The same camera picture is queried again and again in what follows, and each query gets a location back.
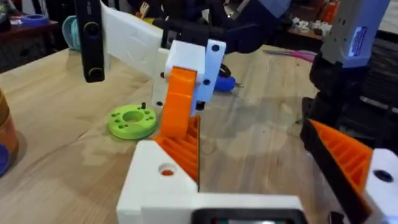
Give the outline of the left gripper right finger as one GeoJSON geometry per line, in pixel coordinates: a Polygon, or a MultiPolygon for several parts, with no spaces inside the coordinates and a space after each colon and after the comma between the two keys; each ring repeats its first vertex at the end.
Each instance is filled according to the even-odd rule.
{"type": "Polygon", "coordinates": [[[300,138],[332,189],[341,211],[329,223],[397,224],[397,154],[370,148],[313,119],[300,138]]]}

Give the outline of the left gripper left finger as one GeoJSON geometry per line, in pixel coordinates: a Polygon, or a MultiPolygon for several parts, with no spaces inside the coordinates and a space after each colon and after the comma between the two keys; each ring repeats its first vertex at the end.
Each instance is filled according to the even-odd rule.
{"type": "Polygon", "coordinates": [[[147,196],[197,192],[198,184],[155,141],[139,141],[116,206],[118,222],[142,223],[147,196]]]}

